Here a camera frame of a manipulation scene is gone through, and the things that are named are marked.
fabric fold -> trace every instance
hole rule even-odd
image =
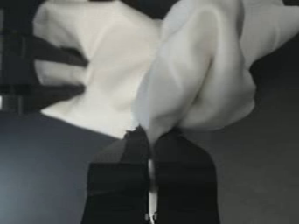
[[[239,44],[242,7],[235,0],[180,1],[163,21],[164,41],[135,101],[152,143],[174,126],[218,129],[254,108],[255,85]]]
[[[35,61],[43,85],[86,93],[41,112],[122,138],[142,125],[154,143],[171,128],[216,130],[255,107],[252,63],[299,32],[282,0],[182,0],[164,20],[120,1],[48,1],[35,35],[78,49],[87,68]]]

